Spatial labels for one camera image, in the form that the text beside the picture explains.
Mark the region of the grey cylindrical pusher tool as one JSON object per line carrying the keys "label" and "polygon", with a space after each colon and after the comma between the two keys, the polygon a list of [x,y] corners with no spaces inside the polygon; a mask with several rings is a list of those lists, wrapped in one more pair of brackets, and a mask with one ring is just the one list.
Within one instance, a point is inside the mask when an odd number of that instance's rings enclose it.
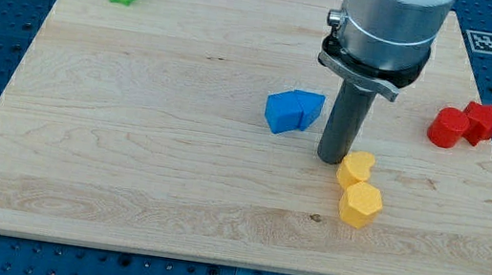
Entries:
{"label": "grey cylindrical pusher tool", "polygon": [[338,164],[350,152],[376,93],[363,90],[345,80],[332,106],[317,155],[324,162]]}

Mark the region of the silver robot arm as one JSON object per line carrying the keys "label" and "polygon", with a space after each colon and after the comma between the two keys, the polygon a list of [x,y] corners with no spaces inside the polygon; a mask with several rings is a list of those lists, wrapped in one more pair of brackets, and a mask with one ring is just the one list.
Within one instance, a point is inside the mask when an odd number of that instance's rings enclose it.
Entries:
{"label": "silver robot arm", "polygon": [[343,0],[318,62],[342,78],[317,155],[340,163],[376,96],[390,102],[417,80],[456,0]]}

